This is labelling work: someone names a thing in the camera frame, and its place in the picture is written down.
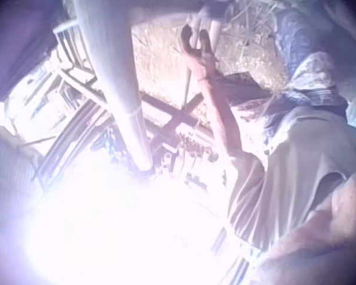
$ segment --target fabric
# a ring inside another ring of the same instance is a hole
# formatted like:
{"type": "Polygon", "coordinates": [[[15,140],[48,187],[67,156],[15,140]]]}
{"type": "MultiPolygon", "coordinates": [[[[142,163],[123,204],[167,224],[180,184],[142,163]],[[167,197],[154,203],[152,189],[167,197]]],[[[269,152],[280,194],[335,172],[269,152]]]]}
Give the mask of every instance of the fabric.
{"type": "Polygon", "coordinates": [[[231,97],[241,133],[253,130],[253,143],[265,151],[247,153],[243,141],[244,151],[229,154],[228,232],[240,251],[222,284],[242,284],[261,255],[356,171],[356,129],[347,125],[347,102],[332,75],[331,58],[317,52],[284,91],[231,97]]]}
{"type": "Polygon", "coordinates": [[[309,55],[297,68],[287,88],[270,98],[248,100],[232,106],[238,121],[253,124],[262,134],[263,145],[268,145],[276,133],[280,120],[299,106],[336,106],[345,113],[348,103],[338,94],[332,80],[333,63],[324,52],[309,55]]]}
{"type": "Polygon", "coordinates": [[[246,260],[237,264],[236,275],[237,267],[246,268],[242,263],[253,268],[275,242],[306,221],[322,201],[319,191],[326,197],[338,186],[322,183],[325,177],[336,174],[341,183],[356,172],[356,129],[331,112],[295,108],[282,119],[270,146],[266,170],[253,154],[229,154],[228,232],[237,237],[246,260]]]}

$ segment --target bright light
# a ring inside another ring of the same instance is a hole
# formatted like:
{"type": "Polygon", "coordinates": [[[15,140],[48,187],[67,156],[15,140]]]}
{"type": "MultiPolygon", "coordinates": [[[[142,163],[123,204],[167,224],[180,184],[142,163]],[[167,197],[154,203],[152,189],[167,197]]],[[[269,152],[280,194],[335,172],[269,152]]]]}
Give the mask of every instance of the bright light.
{"type": "Polygon", "coordinates": [[[180,183],[140,185],[105,153],[88,152],[49,197],[27,252],[58,284],[211,284],[204,238],[214,236],[195,207],[180,183]]]}

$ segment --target sleeve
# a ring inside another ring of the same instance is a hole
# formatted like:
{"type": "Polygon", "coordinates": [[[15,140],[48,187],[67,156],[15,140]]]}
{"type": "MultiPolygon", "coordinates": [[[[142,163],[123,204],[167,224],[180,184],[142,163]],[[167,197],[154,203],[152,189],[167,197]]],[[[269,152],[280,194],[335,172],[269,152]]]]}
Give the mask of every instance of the sleeve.
{"type": "Polygon", "coordinates": [[[258,207],[265,181],[262,162],[243,150],[228,154],[227,189],[229,193],[228,221],[237,236],[250,236],[256,221],[253,212],[258,207]]]}

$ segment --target metal tube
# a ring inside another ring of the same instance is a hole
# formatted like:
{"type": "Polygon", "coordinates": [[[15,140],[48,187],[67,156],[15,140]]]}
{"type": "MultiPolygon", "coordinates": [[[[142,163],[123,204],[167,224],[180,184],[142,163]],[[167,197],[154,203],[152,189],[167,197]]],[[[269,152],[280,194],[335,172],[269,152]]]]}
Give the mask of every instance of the metal tube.
{"type": "MultiPolygon", "coordinates": [[[[203,95],[197,94],[195,97],[186,105],[185,111],[182,113],[190,114],[200,103],[203,102],[203,95]]],[[[182,120],[180,117],[174,116],[166,125],[162,127],[167,132],[174,132],[176,128],[181,124],[182,120]]],[[[157,152],[157,150],[161,147],[163,143],[163,139],[161,137],[155,137],[150,143],[150,148],[152,153],[157,152]]]]}
{"type": "Polygon", "coordinates": [[[211,26],[209,28],[209,40],[211,42],[211,49],[213,53],[216,52],[216,48],[218,47],[220,33],[221,33],[221,22],[212,21],[211,26]]]}
{"type": "Polygon", "coordinates": [[[168,165],[170,168],[171,165],[171,153],[165,153],[164,154],[164,163],[165,165],[168,165]]]}
{"type": "Polygon", "coordinates": [[[174,168],[173,168],[173,174],[174,177],[176,178],[179,177],[180,172],[182,171],[182,167],[185,162],[185,151],[186,151],[186,147],[184,145],[181,145],[178,149],[178,155],[176,156],[176,159],[174,161],[174,168]]]}
{"type": "Polygon", "coordinates": [[[140,170],[148,170],[153,161],[141,109],[128,10],[111,0],[75,0],[74,4],[88,55],[129,154],[140,170]]]}
{"type": "Polygon", "coordinates": [[[44,141],[50,141],[50,140],[53,140],[55,138],[56,138],[56,136],[54,135],[54,136],[49,137],[49,138],[42,138],[42,139],[37,140],[37,141],[30,141],[30,142],[27,142],[25,144],[18,145],[17,149],[22,148],[22,147],[28,147],[28,146],[33,145],[33,144],[40,144],[40,143],[43,143],[44,141]]]}
{"type": "Polygon", "coordinates": [[[192,170],[191,170],[191,176],[194,177],[199,177],[199,173],[201,171],[201,166],[202,166],[202,159],[203,159],[203,154],[201,152],[198,152],[196,154],[196,159],[195,159],[195,163],[192,166],[192,170]]]}
{"type": "Polygon", "coordinates": [[[67,29],[70,29],[72,27],[75,27],[78,25],[78,20],[77,19],[71,19],[71,20],[68,20],[58,26],[56,26],[54,29],[53,29],[53,32],[55,34],[58,34],[58,33],[61,33],[67,29]]]}
{"type": "Polygon", "coordinates": [[[186,178],[187,173],[189,170],[192,168],[192,166],[195,163],[196,159],[196,152],[195,151],[187,151],[185,154],[185,162],[182,167],[182,171],[180,173],[180,178],[184,179],[186,178]]]}
{"type": "Polygon", "coordinates": [[[203,152],[203,158],[202,158],[202,163],[200,165],[200,169],[199,169],[199,173],[198,173],[198,177],[199,177],[199,181],[201,181],[202,183],[205,183],[205,179],[206,176],[208,175],[207,170],[207,165],[209,163],[209,157],[211,155],[211,150],[206,149],[203,152]]]}

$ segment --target person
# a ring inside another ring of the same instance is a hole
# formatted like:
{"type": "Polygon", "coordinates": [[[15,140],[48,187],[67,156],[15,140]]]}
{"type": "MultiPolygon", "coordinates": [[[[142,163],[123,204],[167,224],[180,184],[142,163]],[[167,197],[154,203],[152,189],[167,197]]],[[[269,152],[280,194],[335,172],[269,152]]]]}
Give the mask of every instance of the person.
{"type": "Polygon", "coordinates": [[[337,281],[355,277],[356,260],[339,280],[322,279],[320,272],[330,262],[325,274],[332,275],[330,270],[343,270],[343,260],[356,259],[356,128],[347,124],[348,104],[333,81],[332,57],[311,21],[293,9],[276,17],[276,43],[290,82],[270,97],[242,88],[238,96],[230,96],[216,70],[208,33],[200,31],[201,49],[194,49],[191,28],[186,25],[181,32],[183,56],[228,165],[226,229],[239,253],[222,282],[348,284],[337,281]],[[243,149],[239,120],[260,128],[266,163],[243,149]],[[315,255],[308,253],[319,245],[315,255]],[[296,265],[290,268],[293,259],[296,265]]]}

